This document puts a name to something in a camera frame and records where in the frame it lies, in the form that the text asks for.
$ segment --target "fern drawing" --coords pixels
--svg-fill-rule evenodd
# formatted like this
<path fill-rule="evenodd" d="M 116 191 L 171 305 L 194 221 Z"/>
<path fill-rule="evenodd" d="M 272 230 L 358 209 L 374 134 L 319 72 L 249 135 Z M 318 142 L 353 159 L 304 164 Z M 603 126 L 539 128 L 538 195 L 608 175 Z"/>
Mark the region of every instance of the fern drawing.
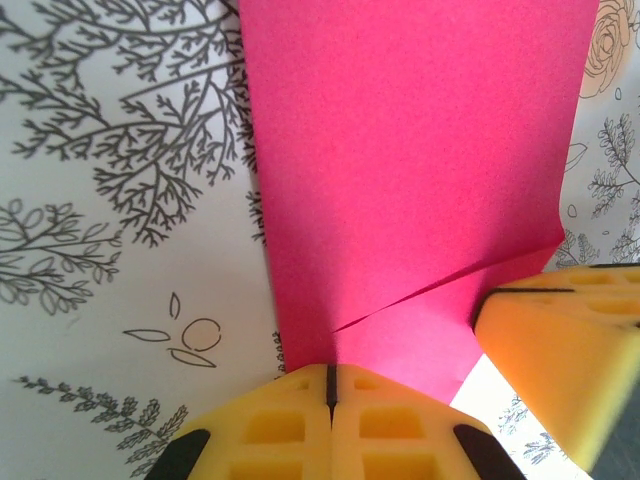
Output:
<path fill-rule="evenodd" d="M 529 409 L 522 403 L 518 395 L 514 395 L 511 399 L 511 405 L 505 409 L 498 420 L 498 430 L 506 435 L 513 435 L 518 424 L 527 418 Z"/>
<path fill-rule="evenodd" d="M 622 198 L 628 187 L 636 192 L 631 199 L 629 223 L 611 249 L 614 263 L 635 262 L 640 257 L 640 237 L 636 227 L 640 223 L 640 177 L 631 168 L 631 151 L 635 145 L 635 130 L 628 114 L 623 114 L 617 122 L 607 118 L 604 128 L 598 133 L 600 147 L 604 149 L 609 167 L 598 169 L 589 185 L 591 196 L 598 199 L 592 218 L 607 214 L 617 200 Z M 565 254 L 561 261 L 571 257 Z"/>
<path fill-rule="evenodd" d="M 625 187 L 635 184 L 640 186 L 640 181 L 629 169 L 631 150 L 635 145 L 635 131 L 631 128 L 631 120 L 628 114 L 620 117 L 615 123 L 607 118 L 604 128 L 598 133 L 600 147 L 604 149 L 609 168 L 598 169 L 589 185 L 591 196 L 597 198 L 592 218 L 605 215 L 624 195 Z"/>
<path fill-rule="evenodd" d="M 66 383 L 51 385 L 43 378 L 34 380 L 27 376 L 16 381 L 39 394 L 58 395 L 60 402 L 74 405 L 74 412 L 94 411 L 91 423 L 105 424 L 105 431 L 124 435 L 116 448 L 131 451 L 126 460 L 126 464 L 135 465 L 131 478 L 144 475 L 151 469 L 188 414 L 187 407 L 182 405 L 168 420 L 159 424 L 160 402 L 156 399 L 149 400 L 140 409 L 134 397 L 118 402 L 108 393 L 94 393 L 91 387 L 72 388 Z"/>
<path fill-rule="evenodd" d="M 558 448 L 556 442 L 553 441 L 551 435 L 546 432 L 540 434 L 540 439 L 535 442 L 525 444 L 524 458 L 528 459 L 532 465 L 539 465 L 542 461 L 549 458 L 553 452 L 562 451 Z"/>
<path fill-rule="evenodd" d="M 108 223 L 83 227 L 73 204 L 28 209 L 19 199 L 0 205 L 0 300 L 49 314 L 77 310 L 92 285 L 111 282 L 122 241 Z"/>
<path fill-rule="evenodd" d="M 631 199 L 629 225 L 616 240 L 611 249 L 615 263 L 637 262 L 640 258 L 640 237 L 636 236 L 636 227 L 640 223 L 640 190 Z"/>
<path fill-rule="evenodd" d="M 579 234 L 577 237 L 569 229 L 565 229 L 564 233 L 564 242 L 554 254 L 556 268 L 588 265 L 600 256 L 600 249 L 595 249 L 584 233 Z"/>
<path fill-rule="evenodd" d="M 26 139 L 15 142 L 14 153 L 91 161 L 97 193 L 121 215 L 122 228 L 135 232 L 134 241 L 149 247 L 195 210 L 203 195 L 198 177 L 213 187 L 234 175 L 237 160 L 255 170 L 238 12 L 230 1 L 33 5 L 48 25 L 44 33 L 0 9 L 0 35 L 30 62 L 26 71 L 0 74 L 0 102 L 14 98 L 28 115 Z M 111 53 L 115 75 L 134 72 L 143 84 L 133 84 L 111 115 L 83 77 L 96 52 Z"/>
<path fill-rule="evenodd" d="M 253 224 L 258 231 L 251 238 L 266 245 L 267 239 L 264 234 L 264 216 L 262 214 L 262 194 L 259 191 L 247 193 L 245 197 L 249 201 L 249 217 L 253 219 Z"/>

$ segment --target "pink paper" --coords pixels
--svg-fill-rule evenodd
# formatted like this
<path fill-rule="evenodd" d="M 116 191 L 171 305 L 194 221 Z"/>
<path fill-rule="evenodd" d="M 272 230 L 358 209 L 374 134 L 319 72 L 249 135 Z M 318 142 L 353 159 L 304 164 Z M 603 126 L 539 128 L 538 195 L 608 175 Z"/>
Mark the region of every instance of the pink paper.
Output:
<path fill-rule="evenodd" d="M 597 4 L 241 2 L 289 369 L 377 358 L 378 371 L 408 369 L 422 379 L 410 383 L 451 395 L 479 355 L 466 306 L 504 280 L 492 265 L 512 259 L 510 275 L 533 274 L 562 239 L 559 192 Z M 491 282 L 465 282 L 474 271 Z M 361 320 L 421 290 L 403 302 L 415 307 Z M 393 348 L 381 350 L 381 335 Z"/>

